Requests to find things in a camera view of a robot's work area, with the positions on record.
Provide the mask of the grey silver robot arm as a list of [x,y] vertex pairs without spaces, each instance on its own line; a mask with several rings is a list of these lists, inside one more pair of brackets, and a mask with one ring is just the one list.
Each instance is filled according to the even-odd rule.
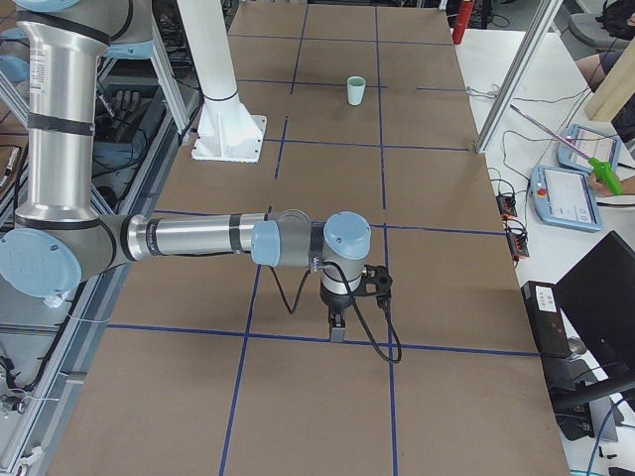
[[151,257],[247,254],[269,268],[320,275],[329,338],[344,337],[348,308],[370,280],[371,230],[359,214],[327,221],[303,212],[150,219],[97,212],[97,178],[131,176],[134,152],[93,155],[101,58],[147,59],[157,39],[148,1],[20,1],[18,28],[30,53],[28,192],[1,240],[1,275],[19,292],[60,295],[112,268]]

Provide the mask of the person's left hand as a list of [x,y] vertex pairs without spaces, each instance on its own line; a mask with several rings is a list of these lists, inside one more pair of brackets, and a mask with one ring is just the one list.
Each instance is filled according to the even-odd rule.
[[593,192],[598,196],[615,196],[608,186],[602,182],[595,173],[592,173],[587,178],[588,186],[593,190]]

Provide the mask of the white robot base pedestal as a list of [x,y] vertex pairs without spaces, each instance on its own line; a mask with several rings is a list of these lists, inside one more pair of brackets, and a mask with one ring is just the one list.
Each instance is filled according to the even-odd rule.
[[241,102],[221,4],[183,0],[178,7],[203,96],[191,156],[198,161],[258,162],[267,118],[252,115]]

